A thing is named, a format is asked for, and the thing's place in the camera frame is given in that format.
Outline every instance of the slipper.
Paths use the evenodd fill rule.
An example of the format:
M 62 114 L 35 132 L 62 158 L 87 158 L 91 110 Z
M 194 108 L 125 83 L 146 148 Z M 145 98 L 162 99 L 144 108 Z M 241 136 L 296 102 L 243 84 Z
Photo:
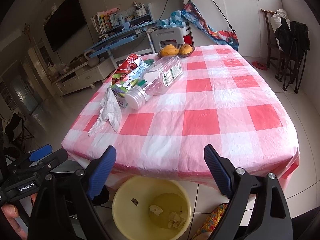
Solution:
M 263 64 L 263 63 L 260 63 L 258 61 L 254 61 L 251 63 L 252 66 L 258 68 L 258 69 L 262 69 L 262 70 L 268 70 L 268 67 L 267 65 Z
M 198 231 L 195 233 L 195 235 L 191 239 L 192 240 L 195 239 L 197 236 L 199 236 L 202 233 L 213 232 L 220 218 L 222 217 L 224 211 L 226 210 L 227 206 L 228 206 L 227 203 L 223 203 L 220 206 L 218 206 L 215 210 L 213 210 L 212 213 L 207 217 L 203 225 L 198 229 Z

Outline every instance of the plastic water bottle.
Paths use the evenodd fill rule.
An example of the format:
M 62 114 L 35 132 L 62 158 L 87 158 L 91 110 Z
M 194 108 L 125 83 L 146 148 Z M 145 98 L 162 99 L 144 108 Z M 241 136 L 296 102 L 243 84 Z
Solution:
M 124 96 L 128 105 L 139 109 L 152 97 L 163 95 L 183 73 L 179 56 L 166 56 L 153 63 L 142 75 L 142 80 Z

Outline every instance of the red and white checkered tablecloth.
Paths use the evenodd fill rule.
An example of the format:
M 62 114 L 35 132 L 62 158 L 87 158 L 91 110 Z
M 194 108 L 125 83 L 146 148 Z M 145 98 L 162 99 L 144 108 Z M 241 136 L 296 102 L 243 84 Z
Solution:
M 158 60 L 156 54 L 144 59 Z M 276 95 L 255 69 L 228 45 L 197 47 L 182 59 L 184 73 L 161 96 L 139 110 L 122 108 L 120 132 L 109 122 L 89 137 L 104 83 L 78 116 L 62 147 L 78 161 L 117 150 L 107 186 L 118 188 L 133 175 L 189 180 L 215 187 L 203 150 L 212 144 L 220 156 L 249 173 L 274 172 L 285 186 L 299 165 L 298 137 Z

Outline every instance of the yellow bucket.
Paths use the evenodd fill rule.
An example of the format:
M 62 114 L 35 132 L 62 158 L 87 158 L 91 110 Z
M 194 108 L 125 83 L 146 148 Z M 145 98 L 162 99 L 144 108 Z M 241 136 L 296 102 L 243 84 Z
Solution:
M 159 216 L 149 209 L 157 204 L 163 209 Z M 186 221 L 179 228 L 167 224 L 173 211 L 184 213 Z M 176 240 L 187 230 L 192 212 L 188 193 L 176 181 L 135 176 L 118 189 L 112 216 L 129 240 Z

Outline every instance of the screw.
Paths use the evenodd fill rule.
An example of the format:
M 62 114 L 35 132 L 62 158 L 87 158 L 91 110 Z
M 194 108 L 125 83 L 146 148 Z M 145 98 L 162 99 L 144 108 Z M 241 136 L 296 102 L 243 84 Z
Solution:
M 76 175 L 77 176 L 82 176 L 83 174 L 84 174 L 84 170 L 83 169 L 76 170 Z
M 50 179 L 52 179 L 52 174 L 47 174 L 47 175 L 45 176 L 45 180 L 50 180 Z
M 270 172 L 270 173 L 268 174 L 268 176 L 269 176 L 270 179 L 275 179 L 275 178 L 276 178 L 275 174 L 272 173 L 272 172 Z
M 245 170 L 242 169 L 242 168 L 237 168 L 237 169 L 236 169 L 236 172 L 237 172 L 238 174 L 240 174 L 240 175 L 243 175 L 243 174 L 245 173 Z

